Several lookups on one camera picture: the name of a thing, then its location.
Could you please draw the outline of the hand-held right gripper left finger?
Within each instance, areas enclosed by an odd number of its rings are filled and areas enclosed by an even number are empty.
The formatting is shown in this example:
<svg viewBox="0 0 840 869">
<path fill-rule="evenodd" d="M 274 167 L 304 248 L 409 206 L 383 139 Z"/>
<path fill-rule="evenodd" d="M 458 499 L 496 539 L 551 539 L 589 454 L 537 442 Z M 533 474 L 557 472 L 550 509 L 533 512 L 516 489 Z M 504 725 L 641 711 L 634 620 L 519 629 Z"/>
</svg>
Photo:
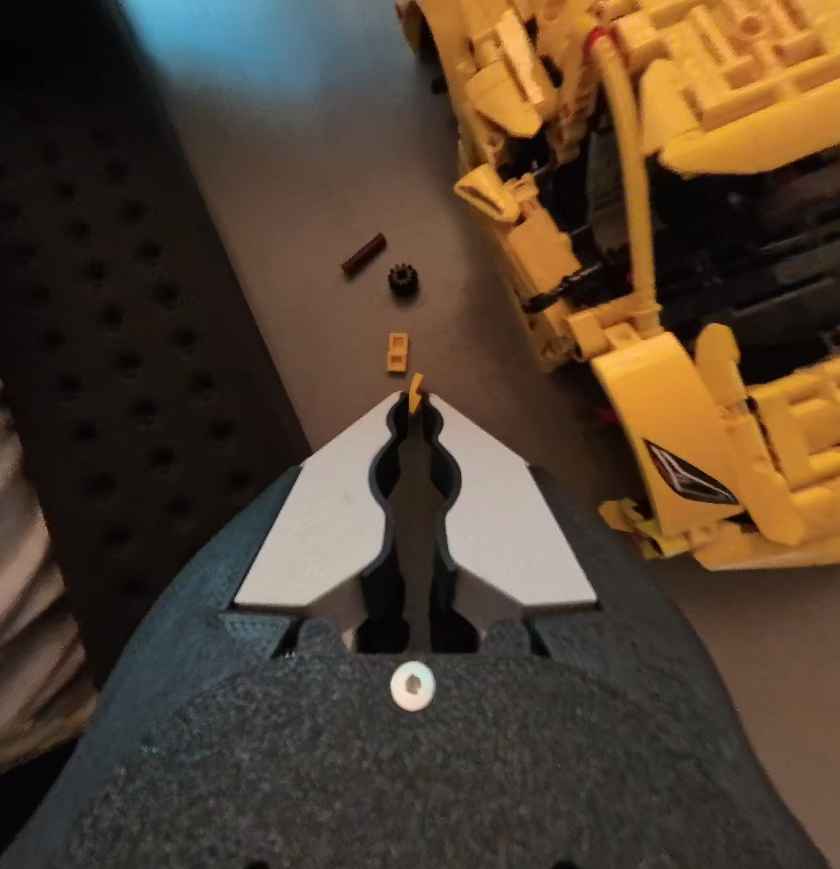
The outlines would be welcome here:
<svg viewBox="0 0 840 869">
<path fill-rule="evenodd" d="M 302 463 L 234 609 L 327 619 L 367 653 L 404 648 L 406 584 L 390 498 L 408 417 L 407 394 L 394 392 Z"/>
</svg>

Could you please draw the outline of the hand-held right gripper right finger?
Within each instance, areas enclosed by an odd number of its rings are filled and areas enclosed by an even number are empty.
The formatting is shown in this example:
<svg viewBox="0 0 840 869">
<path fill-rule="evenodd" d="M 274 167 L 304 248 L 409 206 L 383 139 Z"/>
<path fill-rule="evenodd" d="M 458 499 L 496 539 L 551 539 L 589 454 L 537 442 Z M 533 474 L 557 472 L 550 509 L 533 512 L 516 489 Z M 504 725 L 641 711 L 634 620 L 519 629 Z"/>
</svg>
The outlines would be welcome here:
<svg viewBox="0 0 840 869">
<path fill-rule="evenodd" d="M 423 401 L 436 516 L 429 639 L 477 651 L 490 629 L 598 605 L 531 466 L 439 396 Z"/>
</svg>

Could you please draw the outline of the yellow toy brick car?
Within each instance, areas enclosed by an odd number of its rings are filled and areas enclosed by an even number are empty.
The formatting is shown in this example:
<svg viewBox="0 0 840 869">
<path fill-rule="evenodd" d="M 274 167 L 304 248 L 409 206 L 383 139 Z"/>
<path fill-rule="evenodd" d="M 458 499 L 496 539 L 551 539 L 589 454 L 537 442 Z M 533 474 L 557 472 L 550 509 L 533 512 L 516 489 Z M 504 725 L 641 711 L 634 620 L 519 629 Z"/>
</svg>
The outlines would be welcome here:
<svg viewBox="0 0 840 869">
<path fill-rule="evenodd" d="M 541 370 L 708 570 L 840 563 L 840 1 L 395 2 Z"/>
</svg>

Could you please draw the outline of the dark short axle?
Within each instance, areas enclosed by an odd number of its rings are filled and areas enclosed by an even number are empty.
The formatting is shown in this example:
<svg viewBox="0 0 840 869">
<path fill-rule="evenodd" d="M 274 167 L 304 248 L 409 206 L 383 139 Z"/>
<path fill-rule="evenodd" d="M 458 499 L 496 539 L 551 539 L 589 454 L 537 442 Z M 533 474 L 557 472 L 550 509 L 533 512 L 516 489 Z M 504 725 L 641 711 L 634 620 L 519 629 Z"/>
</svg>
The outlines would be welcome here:
<svg viewBox="0 0 840 869">
<path fill-rule="evenodd" d="M 379 232 L 341 263 L 345 277 L 352 279 L 381 255 L 387 248 L 386 236 Z"/>
</svg>

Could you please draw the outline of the grey desk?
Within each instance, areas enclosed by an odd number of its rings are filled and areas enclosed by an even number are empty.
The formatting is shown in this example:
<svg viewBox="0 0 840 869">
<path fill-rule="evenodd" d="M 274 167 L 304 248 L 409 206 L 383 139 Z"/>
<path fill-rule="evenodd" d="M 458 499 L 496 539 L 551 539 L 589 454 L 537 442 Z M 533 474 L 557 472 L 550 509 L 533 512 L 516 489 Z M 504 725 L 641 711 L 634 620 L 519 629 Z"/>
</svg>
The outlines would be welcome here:
<svg viewBox="0 0 840 869">
<path fill-rule="evenodd" d="M 598 517 L 643 491 L 628 443 L 599 422 L 587 368 L 534 364 L 486 238 L 457 197 L 456 133 L 435 71 L 392 2 L 125 2 L 224 247 L 317 450 L 386 395 L 390 332 L 410 371 Z M 377 233 L 359 275 L 341 263 Z M 389 271 L 412 265 L 413 296 Z M 754 751 L 840 867 L 840 566 L 715 573 L 638 568 L 715 659 Z"/>
</svg>

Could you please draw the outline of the white shirt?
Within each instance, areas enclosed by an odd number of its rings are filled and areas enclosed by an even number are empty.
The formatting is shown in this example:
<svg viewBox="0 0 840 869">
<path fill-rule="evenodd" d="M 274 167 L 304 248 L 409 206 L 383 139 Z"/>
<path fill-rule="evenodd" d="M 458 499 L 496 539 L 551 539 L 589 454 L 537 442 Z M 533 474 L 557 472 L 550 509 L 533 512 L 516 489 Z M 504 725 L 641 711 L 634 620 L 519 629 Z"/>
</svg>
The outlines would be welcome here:
<svg viewBox="0 0 840 869">
<path fill-rule="evenodd" d="M 97 700 L 0 380 L 0 774 L 76 737 Z"/>
</svg>

